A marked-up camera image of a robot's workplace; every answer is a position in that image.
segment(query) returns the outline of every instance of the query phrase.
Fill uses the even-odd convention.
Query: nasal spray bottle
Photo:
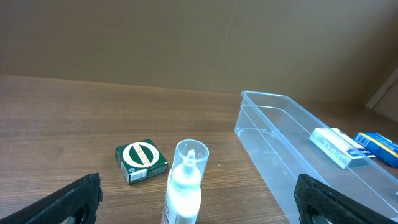
[[[173,167],[167,179],[167,190],[161,224],[194,224],[197,220],[209,150],[196,140],[180,141],[175,148]]]

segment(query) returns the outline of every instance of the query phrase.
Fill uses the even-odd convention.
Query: blue and yellow box
[[[354,140],[392,167],[398,167],[398,145],[378,133],[357,133]]]

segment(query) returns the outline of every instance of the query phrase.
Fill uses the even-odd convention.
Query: green box
[[[118,146],[115,156],[128,184],[163,174],[169,164],[150,139]]]

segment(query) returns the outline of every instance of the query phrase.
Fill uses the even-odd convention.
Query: soap box
[[[128,184],[162,174],[169,164],[150,139],[118,146],[115,156]]]
[[[398,167],[398,145],[378,133],[357,133],[355,141],[392,167]]]
[[[368,158],[374,157],[374,154],[338,128],[315,128],[310,136],[310,140],[343,169],[347,169],[347,167],[361,167],[368,164],[358,151],[362,152]]]

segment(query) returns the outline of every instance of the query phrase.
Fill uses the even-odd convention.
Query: wooden table
[[[99,172],[97,223],[159,223],[167,175],[128,185],[114,147],[152,138],[172,163],[177,143],[192,138],[210,150],[197,223],[287,223],[234,133],[240,103],[227,93],[0,75],[0,218]],[[398,140],[398,125],[372,112],[301,103],[351,136]]]

